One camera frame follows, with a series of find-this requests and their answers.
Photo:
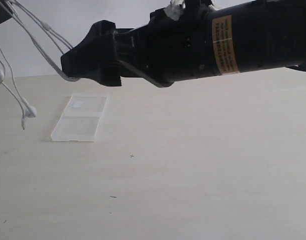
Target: clear plastic box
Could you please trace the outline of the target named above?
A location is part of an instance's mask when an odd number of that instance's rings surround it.
[[[51,134],[53,141],[94,142],[107,97],[75,93]]]

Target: white wall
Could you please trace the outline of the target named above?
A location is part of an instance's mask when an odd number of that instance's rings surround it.
[[[247,0],[217,0],[226,7]],[[149,14],[166,7],[168,0],[21,0],[24,6],[66,37],[73,45],[80,43],[93,23],[100,20],[115,22],[118,28],[133,28],[148,23]],[[60,52],[47,36],[21,11],[19,15],[45,47],[55,62],[60,64]],[[55,74],[34,48],[26,32],[13,20],[0,25],[0,44],[11,62],[17,77]]]
[[[305,73],[18,83],[39,116],[0,88],[0,240],[306,240]],[[110,94],[98,142],[50,141],[73,92]]]

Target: orange warning label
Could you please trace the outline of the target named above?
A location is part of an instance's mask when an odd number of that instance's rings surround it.
[[[212,27],[214,53],[219,72],[222,75],[239,73],[233,44],[232,16],[213,19]]]

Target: robotic arm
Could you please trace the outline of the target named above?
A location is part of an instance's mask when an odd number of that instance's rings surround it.
[[[306,0],[254,0],[220,10],[211,0],[186,0],[152,12],[139,28],[99,21],[61,64],[70,78],[109,87],[121,86],[121,77],[165,88],[274,68],[306,72]]]

